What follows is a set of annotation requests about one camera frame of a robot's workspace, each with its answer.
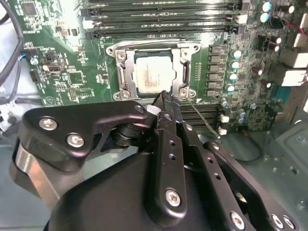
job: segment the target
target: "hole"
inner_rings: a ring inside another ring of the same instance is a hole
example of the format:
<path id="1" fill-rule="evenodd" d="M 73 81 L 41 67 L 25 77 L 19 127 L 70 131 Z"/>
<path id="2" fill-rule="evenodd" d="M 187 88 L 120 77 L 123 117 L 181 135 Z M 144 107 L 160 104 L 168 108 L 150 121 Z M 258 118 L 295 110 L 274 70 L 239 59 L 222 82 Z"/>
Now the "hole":
<path id="1" fill-rule="evenodd" d="M 216 179 L 221 180 L 220 175 L 218 175 L 217 173 L 215 173 L 214 175 L 215 175 Z"/>
<path id="2" fill-rule="evenodd" d="M 175 146 L 175 143 L 173 141 L 169 141 L 171 146 Z"/>
<path id="3" fill-rule="evenodd" d="M 175 160 L 176 158 L 175 158 L 175 155 L 174 154 L 169 154 L 169 158 L 170 158 L 170 160 Z"/>

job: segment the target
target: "chip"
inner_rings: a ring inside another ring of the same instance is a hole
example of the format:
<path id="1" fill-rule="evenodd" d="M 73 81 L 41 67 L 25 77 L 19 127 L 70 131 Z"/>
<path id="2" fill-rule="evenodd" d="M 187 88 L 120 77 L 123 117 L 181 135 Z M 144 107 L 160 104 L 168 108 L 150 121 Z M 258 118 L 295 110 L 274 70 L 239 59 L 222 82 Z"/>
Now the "chip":
<path id="1" fill-rule="evenodd" d="M 133 81 L 141 94 L 171 91 L 172 80 L 176 78 L 173 63 L 168 56 L 138 58 L 134 70 Z"/>
<path id="2" fill-rule="evenodd" d="M 209 80 L 217 80 L 218 79 L 218 74 L 209 74 L 208 78 L 209 78 Z"/>
<path id="3" fill-rule="evenodd" d="M 238 75 L 237 80 L 243 80 L 245 79 L 246 75 L 244 73 L 241 73 Z"/>
<path id="4" fill-rule="evenodd" d="M 211 56 L 210 61 L 211 61 L 211 63 L 219 63 L 220 62 L 220 56 Z"/>
<path id="5" fill-rule="evenodd" d="M 33 2 L 22 3 L 22 8 L 24 10 L 25 15 L 37 15 L 37 9 Z"/>
<path id="6" fill-rule="evenodd" d="M 214 53 L 214 54 L 220 53 L 220 52 L 221 52 L 221 47 L 219 47 L 219 46 L 213 46 L 211 52 Z"/>
<path id="7" fill-rule="evenodd" d="M 207 96 L 215 96 L 216 92 L 214 90 L 208 90 L 206 95 Z"/>
<path id="8" fill-rule="evenodd" d="M 218 65 L 210 65 L 208 67 L 208 69 L 209 69 L 210 72 L 218 72 L 219 66 Z"/>
<path id="9" fill-rule="evenodd" d="M 208 88 L 216 88 L 217 87 L 217 83 L 216 82 L 211 82 L 211 83 L 208 83 Z"/>

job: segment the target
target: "integrated circuit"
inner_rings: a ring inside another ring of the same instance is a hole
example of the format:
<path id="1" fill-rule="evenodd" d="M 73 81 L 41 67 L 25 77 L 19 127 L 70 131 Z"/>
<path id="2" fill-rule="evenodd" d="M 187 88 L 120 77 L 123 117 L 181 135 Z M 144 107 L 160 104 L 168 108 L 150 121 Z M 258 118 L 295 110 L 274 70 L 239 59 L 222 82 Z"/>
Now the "integrated circuit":
<path id="1" fill-rule="evenodd" d="M 24 10 L 25 15 L 33 16 L 38 14 L 35 4 L 33 2 L 22 3 L 21 7 Z"/>

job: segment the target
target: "black cable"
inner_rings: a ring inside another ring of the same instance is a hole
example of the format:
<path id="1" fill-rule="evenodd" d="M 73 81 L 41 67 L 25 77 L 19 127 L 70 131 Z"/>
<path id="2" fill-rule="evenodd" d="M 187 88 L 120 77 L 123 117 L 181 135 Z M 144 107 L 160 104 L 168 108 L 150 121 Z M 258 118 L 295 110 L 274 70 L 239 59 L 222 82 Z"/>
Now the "black cable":
<path id="1" fill-rule="evenodd" d="M 9 15 L 6 13 L 3 18 L 0 19 L 0 25 L 4 24 L 6 21 L 10 19 Z"/>
<path id="2" fill-rule="evenodd" d="M 16 77 L 15 77 L 15 82 L 14 82 L 14 85 L 13 85 L 12 92 L 11 92 L 11 94 L 8 98 L 0 98 L 0 105 L 10 103 L 12 100 L 14 100 L 14 98 L 17 94 L 18 83 L 19 83 L 20 72 L 21 72 L 21 60 L 18 60 L 17 62 L 18 62 L 17 72 L 16 72 Z"/>
<path id="3" fill-rule="evenodd" d="M 242 131 L 242 134 L 249 139 L 249 141 L 255 146 L 255 148 L 257 148 L 259 155 L 258 155 L 258 157 L 256 157 L 255 159 L 252 159 L 252 160 L 240 160 L 240 159 L 237 159 L 235 157 L 234 157 L 234 159 L 241 164 L 254 164 L 254 163 L 262 160 L 263 157 L 264 157 L 264 152 L 263 152 L 263 149 L 261 148 L 261 146 L 258 144 L 258 142 L 256 142 L 246 131 Z"/>
<path id="4" fill-rule="evenodd" d="M 23 35 L 23 30 L 20 27 L 18 20 L 15 16 L 15 14 L 13 13 L 13 11 L 11 10 L 11 8 L 8 6 L 8 4 L 6 3 L 5 0 L 0 0 L 1 5 L 4 7 L 4 9 L 6 10 L 6 13 L 8 14 L 8 16 L 10 17 L 13 26 L 15 28 L 16 34 L 17 34 L 17 39 L 18 39 L 18 43 L 15 47 L 15 50 L 13 51 L 11 57 L 9 58 L 7 64 L 5 65 L 5 67 L 3 68 L 3 70 L 0 73 L 0 86 L 3 85 L 3 83 L 7 80 L 7 78 L 9 77 L 16 60 L 18 60 L 18 57 L 24 47 L 24 35 Z"/>
<path id="5" fill-rule="evenodd" d="M 39 105 L 39 106 L 43 105 L 41 99 L 29 99 L 29 98 L 17 98 L 15 100 L 15 103 L 16 104 L 28 103 L 28 104 Z"/>

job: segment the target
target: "black ram slot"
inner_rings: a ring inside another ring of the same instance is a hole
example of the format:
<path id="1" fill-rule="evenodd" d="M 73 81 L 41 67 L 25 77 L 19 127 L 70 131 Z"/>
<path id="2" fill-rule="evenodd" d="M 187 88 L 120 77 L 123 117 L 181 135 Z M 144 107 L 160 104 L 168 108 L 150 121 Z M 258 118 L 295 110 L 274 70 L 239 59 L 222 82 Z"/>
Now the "black ram slot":
<path id="1" fill-rule="evenodd" d="M 105 7 L 105 8 L 94 8 L 94 9 L 82 9 L 81 16 L 91 17 L 99 16 L 106 13 L 135 13 L 135 12 L 162 12 L 163 10 L 227 10 L 228 5 L 222 4 L 202 4 L 202 5 L 163 5 L 158 7 L 153 6 L 125 6 L 125 7 Z"/>
<path id="2" fill-rule="evenodd" d="M 86 39 L 100 39 L 106 36 L 116 35 L 136 35 L 136 34 L 161 34 L 161 33 L 203 33 L 203 32 L 224 32 L 230 31 L 228 26 L 191 26 L 191 27 L 164 27 L 164 28 L 147 28 L 147 29 L 134 29 L 134 30 L 97 30 L 94 32 L 85 33 Z"/>

